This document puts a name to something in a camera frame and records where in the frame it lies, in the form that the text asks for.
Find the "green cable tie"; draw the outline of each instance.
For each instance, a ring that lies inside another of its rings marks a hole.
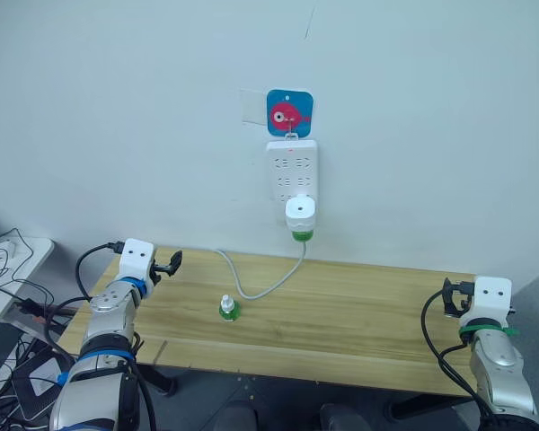
[[[465,332],[471,332],[474,330],[501,330],[505,332],[507,335],[519,335],[519,330],[515,328],[500,328],[499,326],[495,325],[470,325],[470,326],[464,326],[459,330],[459,335],[465,334]]]

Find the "electrical outlet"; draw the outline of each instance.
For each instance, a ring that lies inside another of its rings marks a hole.
[[[286,202],[309,195],[317,203],[317,143],[312,139],[272,141],[266,146],[271,192],[278,219],[285,220]]]

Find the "green bottle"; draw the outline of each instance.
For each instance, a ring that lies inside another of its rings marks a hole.
[[[222,302],[219,305],[219,314],[227,321],[234,321],[240,317],[240,303],[234,301],[230,295],[222,296]]]

